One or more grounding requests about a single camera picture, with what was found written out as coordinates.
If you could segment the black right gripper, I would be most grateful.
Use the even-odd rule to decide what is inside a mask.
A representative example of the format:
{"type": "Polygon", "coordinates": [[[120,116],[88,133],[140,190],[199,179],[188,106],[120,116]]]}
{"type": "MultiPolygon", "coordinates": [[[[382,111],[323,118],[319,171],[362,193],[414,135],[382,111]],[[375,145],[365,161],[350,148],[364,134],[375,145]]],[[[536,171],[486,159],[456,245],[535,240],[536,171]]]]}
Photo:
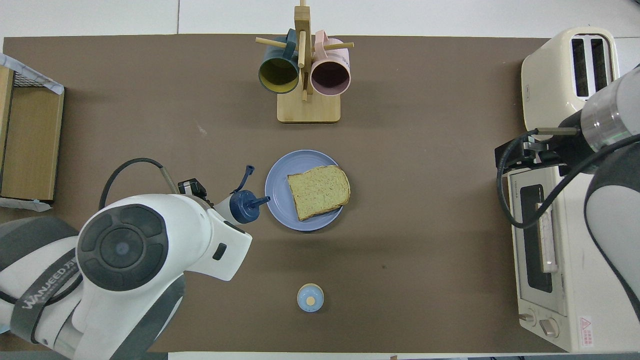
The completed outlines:
{"type": "Polygon", "coordinates": [[[563,165],[558,167],[558,175],[566,176],[581,162],[595,152],[582,135],[580,112],[565,118],[558,127],[578,129],[575,136],[551,137],[549,144],[537,139],[525,139],[524,135],[494,148],[496,174],[506,174],[525,168],[525,164],[550,164],[556,161],[556,154],[563,165]]]}

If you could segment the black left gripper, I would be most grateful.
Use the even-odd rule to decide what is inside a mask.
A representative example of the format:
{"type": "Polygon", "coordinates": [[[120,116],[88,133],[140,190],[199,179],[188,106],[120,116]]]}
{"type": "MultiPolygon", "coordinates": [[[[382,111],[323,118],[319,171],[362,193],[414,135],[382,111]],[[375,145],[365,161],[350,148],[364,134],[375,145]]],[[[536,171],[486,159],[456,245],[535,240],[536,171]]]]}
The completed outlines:
{"type": "Polygon", "coordinates": [[[185,180],[177,185],[180,194],[207,201],[207,191],[198,180],[185,180]]]}

